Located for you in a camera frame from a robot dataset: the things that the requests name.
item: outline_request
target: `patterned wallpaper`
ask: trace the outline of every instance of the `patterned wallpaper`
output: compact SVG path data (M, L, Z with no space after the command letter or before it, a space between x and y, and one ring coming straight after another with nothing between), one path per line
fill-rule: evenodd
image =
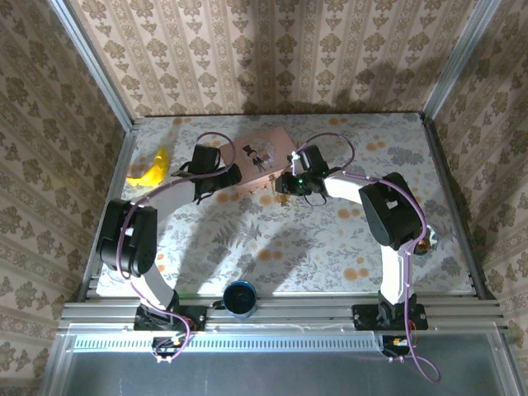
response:
M71 0L135 117L420 111L474 0Z
M436 118L473 249L528 374L528 3L502 0Z
M0 1L0 394L43 374L122 137L47 2Z

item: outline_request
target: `cardboard box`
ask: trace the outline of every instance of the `cardboard box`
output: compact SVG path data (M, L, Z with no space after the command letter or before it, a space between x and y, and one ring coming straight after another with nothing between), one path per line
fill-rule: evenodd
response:
M290 167L288 156L296 149L285 129L280 127L234 141L237 153L235 163L240 167L242 180L234 188L237 193L248 195L257 190L273 190L274 181ZM225 163L232 158L230 144L220 147Z

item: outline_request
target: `yellow banana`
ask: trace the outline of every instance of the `yellow banana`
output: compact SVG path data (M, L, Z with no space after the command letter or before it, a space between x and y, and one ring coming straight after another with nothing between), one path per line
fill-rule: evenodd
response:
M167 150L162 146L154 157L152 167L142 177L127 177L131 186L157 186L167 175L169 158Z

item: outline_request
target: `blue cup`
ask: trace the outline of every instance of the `blue cup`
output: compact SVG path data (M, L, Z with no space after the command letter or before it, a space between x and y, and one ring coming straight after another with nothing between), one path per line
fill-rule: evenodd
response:
M257 309L257 291L245 280L237 280L224 290L224 297L213 303L215 309L226 309L235 318L244 319Z

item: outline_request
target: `floral tabletop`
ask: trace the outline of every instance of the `floral tabletop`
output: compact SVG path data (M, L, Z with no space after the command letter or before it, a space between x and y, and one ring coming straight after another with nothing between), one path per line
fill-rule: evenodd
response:
M471 292L464 256L417 114L146 119L138 132L129 174L144 172L160 145L171 155L173 172L191 159L196 137L203 132L236 139L276 126L283 126L297 144L322 131L344 134L356 147L356 160L349 167L352 172L373 176L400 172L439 236L432 254L413 258L415 290ZM218 147L224 141L213 135L202 143ZM351 155L334 138L314 143L330 167L342 165ZM147 190L125 183L122 198L133 200ZM221 295L238 279L253 283L264 295L376 292L381 282L380 246L370 235L361 205L334 199L311 207L302 198L273 191L247 197L227 189L199 205L183 206L158 237L156 265L179 293L200 295ZM106 266L97 293L134 295L118 273Z

